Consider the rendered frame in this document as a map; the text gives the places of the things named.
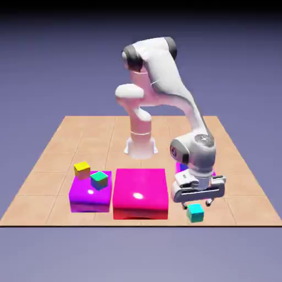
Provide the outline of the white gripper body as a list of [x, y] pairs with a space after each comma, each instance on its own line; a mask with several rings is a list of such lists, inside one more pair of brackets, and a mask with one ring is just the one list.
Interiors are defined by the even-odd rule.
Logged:
[[225, 194], [225, 182], [225, 176], [212, 177], [210, 186], [200, 191], [194, 187], [180, 187], [174, 181], [171, 187], [171, 198], [175, 203], [220, 198]]

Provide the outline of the small cyan cube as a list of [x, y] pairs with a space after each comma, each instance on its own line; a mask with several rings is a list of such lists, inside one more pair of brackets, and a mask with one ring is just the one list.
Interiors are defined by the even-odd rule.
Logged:
[[189, 204], [187, 206], [187, 216], [191, 223], [202, 222], [204, 219], [204, 210], [199, 203]]

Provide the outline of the small green cube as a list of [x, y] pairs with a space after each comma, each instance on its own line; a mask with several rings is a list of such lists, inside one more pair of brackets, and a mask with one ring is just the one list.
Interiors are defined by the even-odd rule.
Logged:
[[102, 171], [94, 172], [90, 175], [91, 186], [96, 190], [101, 190], [108, 186], [108, 175]]

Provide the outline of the small yellow cube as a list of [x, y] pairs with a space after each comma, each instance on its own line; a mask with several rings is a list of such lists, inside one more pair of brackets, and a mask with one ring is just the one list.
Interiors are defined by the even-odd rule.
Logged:
[[86, 161], [74, 164], [74, 173], [79, 180], [84, 180], [90, 177], [90, 165]]

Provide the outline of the large magenta box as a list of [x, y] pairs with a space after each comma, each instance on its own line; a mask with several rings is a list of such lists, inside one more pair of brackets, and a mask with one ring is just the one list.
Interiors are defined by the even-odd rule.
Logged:
[[175, 165], [175, 173], [176, 174], [179, 174], [180, 177], [182, 177], [183, 179], [187, 180], [191, 177], [213, 177], [213, 176], [217, 176], [217, 174], [215, 173], [215, 171], [213, 170], [212, 174], [210, 175], [200, 175], [200, 174], [196, 174], [194, 173], [189, 167], [187, 170], [184, 170], [184, 171], [181, 171], [179, 172], [179, 168], [178, 168], [178, 165], [179, 165], [180, 162], [176, 162], [176, 165]]

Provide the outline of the large pink box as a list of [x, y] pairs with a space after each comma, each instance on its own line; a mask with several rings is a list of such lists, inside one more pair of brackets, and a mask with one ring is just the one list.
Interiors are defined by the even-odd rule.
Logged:
[[117, 169], [113, 218], [166, 220], [169, 194], [164, 169]]

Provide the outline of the large purple box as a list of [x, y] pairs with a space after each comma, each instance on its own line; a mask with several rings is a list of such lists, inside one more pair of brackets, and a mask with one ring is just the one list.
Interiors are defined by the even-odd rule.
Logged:
[[74, 177], [69, 190], [69, 203], [72, 213], [108, 213], [112, 195], [112, 172], [103, 171], [108, 175], [108, 186], [97, 190], [91, 185], [90, 178], [80, 180]]

